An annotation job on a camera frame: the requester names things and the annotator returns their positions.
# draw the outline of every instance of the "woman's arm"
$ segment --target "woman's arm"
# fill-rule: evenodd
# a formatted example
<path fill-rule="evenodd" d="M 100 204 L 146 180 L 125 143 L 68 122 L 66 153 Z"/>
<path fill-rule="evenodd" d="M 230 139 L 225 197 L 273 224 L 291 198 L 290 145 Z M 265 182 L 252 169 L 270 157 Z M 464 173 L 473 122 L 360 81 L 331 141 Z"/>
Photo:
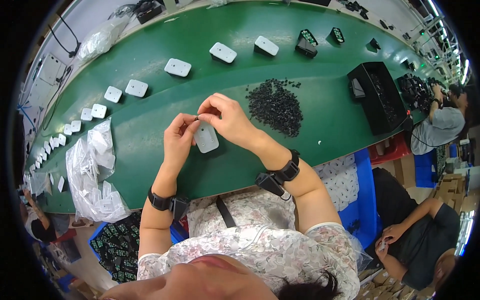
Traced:
<path fill-rule="evenodd" d="M 177 192 L 177 176 L 185 163 L 190 147 L 195 145 L 193 133 L 200 125 L 195 116 L 179 114 L 164 132 L 164 161 L 152 185 L 152 193 L 162 198 Z M 138 257 L 144 254 L 163 254 L 172 245 L 170 225 L 172 212 L 153 208 L 146 199 L 140 221 L 140 245 Z"/>
<path fill-rule="evenodd" d="M 50 219 L 45 215 L 45 213 L 36 205 L 35 201 L 33 201 L 32 195 L 30 194 L 30 191 L 25 189 L 24 190 L 24 196 L 27 199 L 28 203 L 30 206 L 33 208 L 35 211 L 36 215 L 38 216 L 38 219 L 40 222 L 42 222 L 43 228 L 48 229 L 50 227 Z"/>
<path fill-rule="evenodd" d="M 198 113 L 198 119 L 211 124 L 224 138 L 256 154 L 267 170 L 280 170 L 292 159 L 288 149 L 250 123 L 235 100 L 215 93 L 202 103 Z M 294 180 L 284 183 L 284 188 L 295 197 L 300 232 L 305 233 L 310 227 L 323 222 L 341 224 L 338 212 L 316 172 L 301 159 L 299 169 Z"/>

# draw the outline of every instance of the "factory floor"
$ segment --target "factory floor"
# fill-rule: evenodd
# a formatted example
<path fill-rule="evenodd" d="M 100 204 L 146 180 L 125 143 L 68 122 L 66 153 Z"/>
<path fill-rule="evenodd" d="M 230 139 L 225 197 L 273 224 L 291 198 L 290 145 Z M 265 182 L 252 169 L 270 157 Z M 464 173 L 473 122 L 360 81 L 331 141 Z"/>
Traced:
<path fill-rule="evenodd" d="M 387 162 L 376 167 L 384 168 L 395 175 L 393 162 Z M 413 187 L 408 188 L 407 191 L 417 203 L 421 203 L 428 197 L 432 189 Z M 103 292 L 117 283 L 111 279 L 110 274 L 98 263 L 98 259 L 87 243 L 87 240 L 100 224 L 101 222 L 96 222 L 93 227 L 77 229 L 77 236 L 73 239 L 82 258 L 64 267 L 74 276 L 83 279 L 91 287 Z"/>

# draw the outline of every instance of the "woman's left hand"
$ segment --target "woman's left hand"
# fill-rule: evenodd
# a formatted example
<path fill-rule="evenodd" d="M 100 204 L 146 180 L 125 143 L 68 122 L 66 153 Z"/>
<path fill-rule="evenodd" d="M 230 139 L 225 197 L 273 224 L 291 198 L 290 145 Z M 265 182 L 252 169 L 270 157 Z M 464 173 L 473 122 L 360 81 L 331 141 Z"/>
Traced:
<path fill-rule="evenodd" d="M 195 146 L 193 134 L 200 126 L 200 121 L 195 120 L 196 116 L 179 114 L 173 119 L 170 126 L 164 131 L 164 158 L 163 166 L 169 172 L 179 173 L 187 160 L 190 147 Z"/>

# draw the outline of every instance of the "black cable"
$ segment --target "black cable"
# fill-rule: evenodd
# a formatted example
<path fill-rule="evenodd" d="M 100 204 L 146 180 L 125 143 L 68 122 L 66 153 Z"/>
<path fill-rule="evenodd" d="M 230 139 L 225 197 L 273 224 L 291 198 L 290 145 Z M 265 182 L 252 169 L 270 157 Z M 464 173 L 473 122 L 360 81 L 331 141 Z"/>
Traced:
<path fill-rule="evenodd" d="M 50 117 L 47 121 L 47 124 L 45 124 L 45 120 L 43 120 L 42 122 L 42 130 L 44 131 L 45 129 L 47 129 L 48 125 L 50 125 L 50 121 L 52 120 L 52 116 L 53 114 L 55 113 L 55 110 L 57 109 L 57 106 L 58 106 L 58 103 L 60 102 L 61 100 L 61 90 L 65 87 L 68 79 L 70 78 L 70 75 L 72 74 L 72 67 L 73 65 L 70 65 L 68 66 L 67 68 L 65 68 L 65 70 L 63 71 L 63 75 L 62 77 L 60 78 L 60 84 L 59 84 L 59 87 L 57 88 L 57 90 L 55 91 L 55 93 L 53 94 L 52 98 L 50 99 L 50 101 L 48 102 L 47 104 L 47 107 L 45 108 L 45 116 L 47 116 L 47 113 L 48 113 L 48 107 L 50 106 L 50 103 L 52 102 L 53 98 L 55 98 L 55 95 L 56 94 L 59 94 L 59 97 L 57 98 L 57 101 L 55 101 L 55 104 L 54 104 L 54 107 L 52 108 L 52 113 L 50 114 Z"/>
<path fill-rule="evenodd" d="M 60 45 L 60 47 L 63 48 L 63 50 L 65 50 L 65 52 L 68 53 L 68 57 L 69 58 L 72 58 L 74 57 L 75 55 L 77 55 L 77 52 L 78 52 L 78 49 L 80 49 L 80 42 L 78 41 L 77 39 L 77 36 L 75 35 L 75 33 L 73 32 L 73 30 L 70 28 L 70 26 L 68 26 L 67 22 L 65 22 L 65 20 L 59 16 L 60 19 L 62 20 L 62 22 L 67 26 L 67 28 L 70 30 L 70 32 L 72 33 L 73 37 L 75 38 L 75 40 L 77 41 L 77 47 L 75 47 L 75 51 L 68 51 L 62 44 L 61 42 L 59 41 L 59 39 L 57 38 L 57 36 L 55 35 L 55 33 L 53 32 L 53 29 L 52 27 L 50 26 L 50 24 L 48 24 L 48 28 L 50 29 L 50 31 L 52 32 L 53 34 L 53 37 L 57 40 L 58 44 Z"/>

